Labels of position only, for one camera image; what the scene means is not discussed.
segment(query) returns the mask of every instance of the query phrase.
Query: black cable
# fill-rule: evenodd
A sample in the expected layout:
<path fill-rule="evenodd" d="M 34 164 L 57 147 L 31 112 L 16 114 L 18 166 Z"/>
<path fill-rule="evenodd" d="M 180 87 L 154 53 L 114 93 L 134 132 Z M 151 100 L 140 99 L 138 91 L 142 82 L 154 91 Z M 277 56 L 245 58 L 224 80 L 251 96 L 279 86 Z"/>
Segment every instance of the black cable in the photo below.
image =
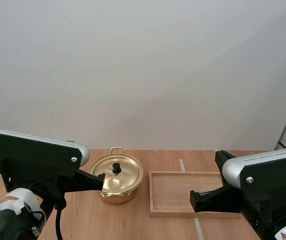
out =
<path fill-rule="evenodd" d="M 62 210 L 57 210 L 56 212 L 55 231 L 56 231 L 57 240 L 63 240 L 63 237 L 61 234 L 61 228 L 60 228 L 61 213 L 62 213 Z"/>
<path fill-rule="evenodd" d="M 61 234 L 60 221 L 61 221 L 62 210 L 67 206 L 67 201 L 64 198 L 64 194 L 60 192 L 55 186 L 46 181 L 34 182 L 28 187 L 28 189 L 31 188 L 34 188 L 37 191 L 42 192 L 49 199 L 52 199 L 53 202 L 55 203 L 55 209 L 57 210 L 55 219 L 56 237 L 58 240 L 63 240 Z"/>
<path fill-rule="evenodd" d="M 278 143 L 282 148 L 286 149 L 286 146 L 285 146 L 283 143 L 281 143 L 280 141 L 278 141 L 277 143 Z"/>

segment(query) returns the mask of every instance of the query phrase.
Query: lid knob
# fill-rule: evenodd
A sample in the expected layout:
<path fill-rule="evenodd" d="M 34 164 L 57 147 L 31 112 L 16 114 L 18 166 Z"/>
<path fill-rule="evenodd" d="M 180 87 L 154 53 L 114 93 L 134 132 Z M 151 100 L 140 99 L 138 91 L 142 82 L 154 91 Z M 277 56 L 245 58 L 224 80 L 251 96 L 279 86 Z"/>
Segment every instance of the lid knob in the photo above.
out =
<path fill-rule="evenodd" d="M 112 172 L 113 172 L 114 174 L 119 174 L 119 173 L 122 171 L 122 169 L 121 169 L 121 167 L 120 167 L 120 164 L 119 164 L 118 162 L 113 163 L 112 167 L 113 167 Z"/>

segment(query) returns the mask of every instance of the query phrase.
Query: pot lid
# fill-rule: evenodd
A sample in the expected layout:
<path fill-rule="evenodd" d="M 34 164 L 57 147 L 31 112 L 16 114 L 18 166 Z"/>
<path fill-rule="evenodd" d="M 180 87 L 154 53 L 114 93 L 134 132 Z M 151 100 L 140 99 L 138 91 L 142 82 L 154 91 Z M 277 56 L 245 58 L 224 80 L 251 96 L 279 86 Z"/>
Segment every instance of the pot lid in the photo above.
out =
<path fill-rule="evenodd" d="M 113 153 L 122 149 L 123 153 Z M 110 154 L 99 158 L 89 169 L 92 175 L 105 173 L 102 192 L 126 193 L 135 189 L 143 180 L 143 167 L 134 157 L 125 154 L 122 147 L 113 147 Z"/>

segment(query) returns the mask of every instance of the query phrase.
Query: screw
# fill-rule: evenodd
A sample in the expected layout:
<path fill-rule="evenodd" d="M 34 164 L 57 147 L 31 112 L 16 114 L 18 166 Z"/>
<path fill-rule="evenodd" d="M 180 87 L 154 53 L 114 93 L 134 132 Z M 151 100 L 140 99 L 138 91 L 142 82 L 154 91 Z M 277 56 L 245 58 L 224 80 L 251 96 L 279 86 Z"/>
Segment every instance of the screw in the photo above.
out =
<path fill-rule="evenodd" d="M 252 184 L 254 182 L 254 179 L 253 179 L 253 177 L 249 176 L 245 179 L 245 181 L 247 184 Z"/>
<path fill-rule="evenodd" d="M 32 230 L 32 233 L 34 234 L 35 237 L 40 236 L 41 231 L 37 226 L 33 226 L 31 230 Z"/>

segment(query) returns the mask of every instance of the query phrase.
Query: wooden table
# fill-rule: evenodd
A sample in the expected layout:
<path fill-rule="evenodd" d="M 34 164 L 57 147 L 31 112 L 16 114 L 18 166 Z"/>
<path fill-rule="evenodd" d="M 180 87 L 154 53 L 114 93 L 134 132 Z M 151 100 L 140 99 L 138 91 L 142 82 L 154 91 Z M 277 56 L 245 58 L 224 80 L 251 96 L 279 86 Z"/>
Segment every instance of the wooden table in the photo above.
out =
<path fill-rule="evenodd" d="M 258 151 L 230 151 L 245 156 Z M 95 149 L 89 162 L 81 169 L 88 171 L 92 163 L 109 153 Z M 193 150 L 127 150 L 144 167 L 144 179 L 137 195 L 127 203 L 112 205 L 103 202 L 96 191 L 65 195 L 67 207 L 61 216 L 64 240 L 202 240 L 193 218 L 149 217 L 149 171 L 218 172 L 215 151 Z M 6 194 L 0 176 L 0 198 Z M 40 240 L 56 240 L 54 210 Z M 205 240 L 259 240 L 244 219 L 199 219 Z"/>

